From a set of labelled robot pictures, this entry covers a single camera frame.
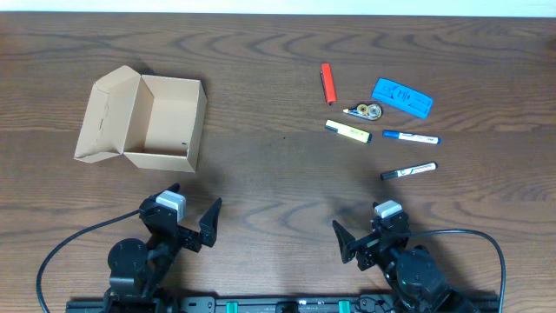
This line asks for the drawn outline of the blue marker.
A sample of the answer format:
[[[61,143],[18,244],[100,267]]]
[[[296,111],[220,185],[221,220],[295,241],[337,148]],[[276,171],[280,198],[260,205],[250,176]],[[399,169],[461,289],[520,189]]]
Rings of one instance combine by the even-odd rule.
[[[439,137],[427,136],[414,133],[399,132],[395,130],[383,130],[382,135],[387,138],[393,138],[398,140],[405,140],[417,143],[429,143],[429,144],[440,144],[441,140]]]

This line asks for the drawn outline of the yellow highlighter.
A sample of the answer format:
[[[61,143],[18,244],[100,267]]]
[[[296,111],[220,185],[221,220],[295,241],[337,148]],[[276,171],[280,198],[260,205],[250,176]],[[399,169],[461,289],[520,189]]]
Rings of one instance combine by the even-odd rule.
[[[325,123],[325,128],[327,130],[331,130],[339,135],[343,135],[345,137],[349,137],[354,139],[358,142],[362,143],[371,143],[372,141],[372,134],[366,132],[364,130],[356,129],[352,126],[348,126],[343,123],[339,123],[333,120],[327,120]]]

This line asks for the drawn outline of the blue plastic holder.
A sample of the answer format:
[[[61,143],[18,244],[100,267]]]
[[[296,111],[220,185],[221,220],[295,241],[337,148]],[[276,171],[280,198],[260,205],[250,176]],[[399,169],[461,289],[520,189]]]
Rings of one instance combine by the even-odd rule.
[[[431,97],[418,90],[382,77],[374,86],[371,97],[421,119],[428,117],[434,103]]]

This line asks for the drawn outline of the correction tape dispenser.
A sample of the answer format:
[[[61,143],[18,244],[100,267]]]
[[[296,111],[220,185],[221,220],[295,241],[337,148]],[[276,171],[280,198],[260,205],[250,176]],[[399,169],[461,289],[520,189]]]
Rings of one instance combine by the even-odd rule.
[[[344,109],[343,112],[368,121],[377,121],[383,114],[383,110],[377,102],[357,103],[353,108]]]

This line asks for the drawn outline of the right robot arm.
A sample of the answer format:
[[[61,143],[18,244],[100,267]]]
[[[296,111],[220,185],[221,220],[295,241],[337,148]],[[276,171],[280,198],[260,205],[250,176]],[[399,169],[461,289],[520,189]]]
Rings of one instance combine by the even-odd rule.
[[[361,271],[378,266],[397,296],[397,303],[408,312],[477,312],[466,296],[447,282],[430,253],[420,247],[407,248],[411,232],[409,215],[389,200],[374,204],[372,231],[355,238],[333,221],[341,260],[357,261]]]

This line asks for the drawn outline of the brown cardboard box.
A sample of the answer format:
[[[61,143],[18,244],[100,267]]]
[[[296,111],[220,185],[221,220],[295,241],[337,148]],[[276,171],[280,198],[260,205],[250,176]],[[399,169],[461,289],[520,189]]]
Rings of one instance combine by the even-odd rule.
[[[141,169],[194,172],[206,105],[199,80],[142,75],[124,65],[93,84],[74,158],[124,156]]]

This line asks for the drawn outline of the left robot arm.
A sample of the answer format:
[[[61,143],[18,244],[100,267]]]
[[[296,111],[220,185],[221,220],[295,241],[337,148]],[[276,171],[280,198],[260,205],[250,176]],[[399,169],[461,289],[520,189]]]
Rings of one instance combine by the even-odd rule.
[[[179,312],[180,301],[162,287],[179,252],[195,253],[214,246],[222,200],[217,198],[199,221],[198,231],[179,224],[184,218],[186,198],[175,183],[141,203],[139,217],[150,233],[145,243],[127,238],[109,252],[109,290],[104,295],[104,312]]]

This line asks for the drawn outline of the red lighter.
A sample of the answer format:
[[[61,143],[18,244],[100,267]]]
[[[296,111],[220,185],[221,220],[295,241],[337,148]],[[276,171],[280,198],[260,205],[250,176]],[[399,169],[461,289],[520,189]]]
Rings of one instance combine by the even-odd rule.
[[[329,63],[321,65],[321,83],[324,91],[325,102],[329,105],[337,101],[334,87],[334,77]]]

